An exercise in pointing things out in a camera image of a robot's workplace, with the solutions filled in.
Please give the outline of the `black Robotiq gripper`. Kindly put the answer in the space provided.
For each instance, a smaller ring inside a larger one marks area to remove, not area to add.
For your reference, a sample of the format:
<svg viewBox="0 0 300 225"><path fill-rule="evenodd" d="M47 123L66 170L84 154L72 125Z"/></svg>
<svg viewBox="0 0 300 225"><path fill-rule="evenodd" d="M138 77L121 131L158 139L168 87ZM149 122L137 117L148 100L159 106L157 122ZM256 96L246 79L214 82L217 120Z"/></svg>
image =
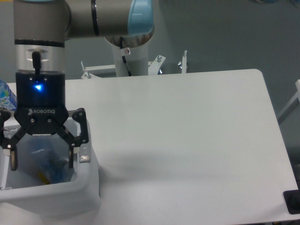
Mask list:
<svg viewBox="0 0 300 225"><path fill-rule="evenodd" d="M71 117L80 125L80 134L74 137L63 125L68 118L65 103L64 73L17 72L16 93L17 110L0 110L0 146L8 150L11 170L18 168L17 144L29 135L58 134L68 144L68 166L73 168L74 148L89 142L86 112L78 108L71 112ZM12 116L20 124L20 129L11 137L4 136L4 123Z"/></svg>

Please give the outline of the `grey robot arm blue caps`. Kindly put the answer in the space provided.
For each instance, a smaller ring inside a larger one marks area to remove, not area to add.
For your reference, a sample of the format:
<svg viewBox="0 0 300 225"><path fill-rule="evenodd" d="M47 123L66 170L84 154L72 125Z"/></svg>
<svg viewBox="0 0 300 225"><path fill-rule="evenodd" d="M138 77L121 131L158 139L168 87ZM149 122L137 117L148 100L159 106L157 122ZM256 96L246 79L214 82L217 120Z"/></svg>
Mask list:
<svg viewBox="0 0 300 225"><path fill-rule="evenodd" d="M86 112L69 111L65 102L65 41L80 37L134 37L154 29L150 0L15 0L15 111L0 110L4 124L14 117L19 130L0 145L18 167L17 144L26 135L57 134L74 150L89 141Z"/></svg>

